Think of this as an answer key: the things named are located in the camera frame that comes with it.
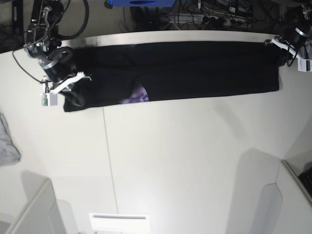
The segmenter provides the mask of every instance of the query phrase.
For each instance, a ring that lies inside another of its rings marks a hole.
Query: gray cloth
[[[13,145],[4,115],[0,114],[0,166],[10,165],[19,161],[20,153]]]

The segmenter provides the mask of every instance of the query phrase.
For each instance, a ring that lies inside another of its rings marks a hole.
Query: purple fabric
[[[146,101],[149,101],[146,90],[141,84],[137,84],[136,87],[133,89],[131,96],[128,99],[122,100],[120,104],[138,103]]]

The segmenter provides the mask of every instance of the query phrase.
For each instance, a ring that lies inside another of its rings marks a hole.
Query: black cloth
[[[79,70],[92,81],[76,85],[82,107],[65,101],[66,112],[119,104],[134,84],[149,100],[219,97],[279,89],[277,46],[252,42],[162,42],[76,49]]]

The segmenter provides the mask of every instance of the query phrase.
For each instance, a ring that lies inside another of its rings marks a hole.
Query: white table
[[[271,37],[164,31],[64,45],[263,42]],[[44,75],[35,59],[23,51],[16,56],[32,75]],[[278,92],[64,113],[62,105],[40,107],[41,85],[15,64],[11,53],[1,54],[0,61],[0,111],[22,154],[19,164],[0,168],[0,200],[7,201],[0,202],[0,213],[13,217],[27,199],[21,195],[22,172],[31,171],[51,178],[57,199],[70,204],[78,230],[87,234],[93,233],[89,212],[150,214],[154,234],[248,233],[260,190],[276,182],[280,159],[312,151],[312,75],[298,72],[295,63],[280,68]],[[233,212],[241,217],[235,225]],[[301,233],[311,232],[310,223],[300,225]]]

